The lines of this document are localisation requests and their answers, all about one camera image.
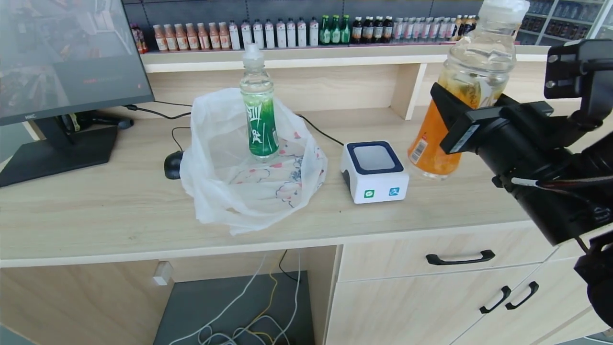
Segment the green glass bottle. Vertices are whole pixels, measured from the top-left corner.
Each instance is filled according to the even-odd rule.
[[[321,17],[321,26],[319,27],[319,45],[330,44],[330,23],[328,22],[328,16]]]
[[[332,29],[330,41],[332,44],[339,44],[341,42],[341,28],[338,24],[338,14],[332,16]]]
[[[351,24],[349,23],[349,15],[343,16],[343,29],[341,30],[341,43],[349,44],[351,38]]]

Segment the computer monitor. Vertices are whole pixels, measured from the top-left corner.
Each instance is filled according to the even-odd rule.
[[[109,161],[117,127],[68,135],[59,115],[153,101],[121,0],[0,1],[0,126],[33,121],[0,187]]]

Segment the computer mouse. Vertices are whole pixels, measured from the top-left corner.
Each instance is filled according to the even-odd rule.
[[[166,157],[164,160],[164,175],[167,179],[178,180],[181,178],[179,175],[181,159],[183,159],[183,151],[173,152]]]

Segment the drawer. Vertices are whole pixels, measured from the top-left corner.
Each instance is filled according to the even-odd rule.
[[[457,263],[477,260],[487,261]],[[425,236],[395,241],[346,244],[343,248],[339,281],[379,279],[445,273],[497,266],[543,262],[554,248],[534,226],[476,233]],[[429,263],[437,258],[453,265]]]

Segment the barcode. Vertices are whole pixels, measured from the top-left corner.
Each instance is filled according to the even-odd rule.
[[[428,146],[428,143],[425,140],[421,139],[417,144],[417,147],[415,147],[415,149],[413,150],[413,153],[411,153],[411,161],[413,163],[417,164],[417,162],[421,158],[421,155],[424,153],[426,146]]]

